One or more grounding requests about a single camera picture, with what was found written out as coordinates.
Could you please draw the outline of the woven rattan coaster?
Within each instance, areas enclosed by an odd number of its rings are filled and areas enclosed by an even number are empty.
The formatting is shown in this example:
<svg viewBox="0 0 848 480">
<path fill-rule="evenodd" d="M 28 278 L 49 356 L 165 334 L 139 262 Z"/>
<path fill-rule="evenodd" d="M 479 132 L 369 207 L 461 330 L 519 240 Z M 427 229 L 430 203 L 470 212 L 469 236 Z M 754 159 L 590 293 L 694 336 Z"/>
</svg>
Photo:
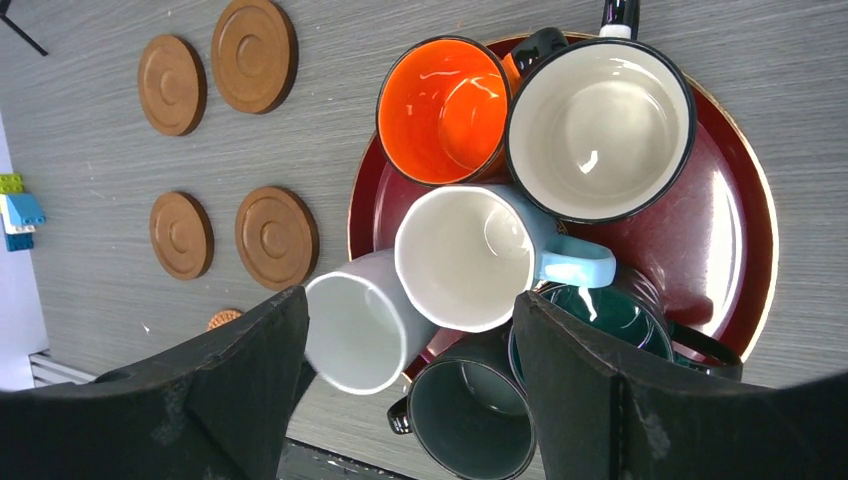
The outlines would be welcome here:
<svg viewBox="0 0 848 480">
<path fill-rule="evenodd" d="M 237 309 L 223 309 L 215 313 L 207 323 L 206 330 L 211 331 L 222 325 L 225 325 L 243 315 L 243 312 Z"/>
</svg>

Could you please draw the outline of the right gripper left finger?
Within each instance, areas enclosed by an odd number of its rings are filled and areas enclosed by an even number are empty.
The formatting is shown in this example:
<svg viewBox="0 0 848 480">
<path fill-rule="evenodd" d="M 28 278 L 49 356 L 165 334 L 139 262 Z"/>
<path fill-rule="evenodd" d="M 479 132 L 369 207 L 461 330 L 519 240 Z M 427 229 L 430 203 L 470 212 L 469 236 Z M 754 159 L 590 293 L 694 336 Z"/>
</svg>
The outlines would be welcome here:
<svg viewBox="0 0 848 480">
<path fill-rule="evenodd" d="M 5 479 L 272 479 L 315 373 L 305 291 L 85 384 L 1 396 Z"/>
</svg>

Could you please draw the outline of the brown wooden coaster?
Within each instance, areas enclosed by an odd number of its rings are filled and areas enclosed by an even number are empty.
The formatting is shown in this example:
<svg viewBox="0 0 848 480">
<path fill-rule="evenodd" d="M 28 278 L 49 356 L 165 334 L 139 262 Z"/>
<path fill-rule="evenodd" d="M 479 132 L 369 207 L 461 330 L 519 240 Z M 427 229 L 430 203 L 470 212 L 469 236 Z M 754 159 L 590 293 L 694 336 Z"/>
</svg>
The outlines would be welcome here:
<svg viewBox="0 0 848 480">
<path fill-rule="evenodd" d="M 137 84 L 143 113 L 159 133 L 185 136 L 199 125 L 208 93 L 205 69 L 184 39 L 154 37 L 139 61 Z"/>
<path fill-rule="evenodd" d="M 190 194 L 166 192 L 154 202 L 149 219 L 150 241 L 160 265 L 172 277 L 199 278 L 214 256 L 212 225 L 202 205 Z"/>
<path fill-rule="evenodd" d="M 293 87 L 298 41 L 291 19 L 273 1 L 232 1 L 222 11 L 210 47 L 215 85 L 233 109 L 265 114 Z"/>
<path fill-rule="evenodd" d="M 273 291 L 304 282 L 320 255 L 311 210 L 296 193 L 278 186 L 260 187 L 245 196 L 236 215 L 235 241 L 247 272 Z"/>
</svg>

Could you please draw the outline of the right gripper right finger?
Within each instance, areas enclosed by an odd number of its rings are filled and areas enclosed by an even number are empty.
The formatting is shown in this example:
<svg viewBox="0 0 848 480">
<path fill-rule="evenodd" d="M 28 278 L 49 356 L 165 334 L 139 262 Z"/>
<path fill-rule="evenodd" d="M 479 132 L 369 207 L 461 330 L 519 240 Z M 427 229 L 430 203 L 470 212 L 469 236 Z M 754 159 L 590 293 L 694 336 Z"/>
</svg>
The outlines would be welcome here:
<svg viewBox="0 0 848 480">
<path fill-rule="evenodd" d="M 847 377 L 782 389 L 708 376 L 534 292 L 513 325 L 550 479 L 843 479 Z"/>
</svg>

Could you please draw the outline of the red round tray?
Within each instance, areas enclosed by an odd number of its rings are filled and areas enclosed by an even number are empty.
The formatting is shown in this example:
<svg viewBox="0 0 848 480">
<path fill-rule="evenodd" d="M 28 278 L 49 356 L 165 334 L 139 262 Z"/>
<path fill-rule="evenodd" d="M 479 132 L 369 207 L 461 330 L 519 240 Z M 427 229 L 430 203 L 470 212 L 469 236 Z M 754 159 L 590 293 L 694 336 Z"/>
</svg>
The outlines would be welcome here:
<svg viewBox="0 0 848 480">
<path fill-rule="evenodd" d="M 743 362 L 768 318 L 778 275 L 774 201 L 753 147 L 727 110 L 694 78 L 697 131 L 680 177 L 656 203 L 611 223 L 559 227 L 603 244 L 620 266 L 650 279 L 668 320 L 699 330 Z M 391 248 L 411 204 L 430 188 L 400 175 L 376 133 L 354 180 L 349 259 Z"/>
</svg>

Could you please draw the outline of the dark grey mug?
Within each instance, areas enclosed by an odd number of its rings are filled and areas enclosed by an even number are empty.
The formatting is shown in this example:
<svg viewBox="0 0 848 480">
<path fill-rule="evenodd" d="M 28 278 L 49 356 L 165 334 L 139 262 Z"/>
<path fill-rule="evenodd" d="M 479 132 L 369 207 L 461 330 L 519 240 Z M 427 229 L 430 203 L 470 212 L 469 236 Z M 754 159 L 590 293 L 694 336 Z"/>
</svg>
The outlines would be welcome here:
<svg viewBox="0 0 848 480">
<path fill-rule="evenodd" d="M 387 421 L 461 479 L 520 476 L 537 442 L 527 395 L 510 366 L 508 327 L 468 334 L 438 355 L 387 410 Z"/>
</svg>

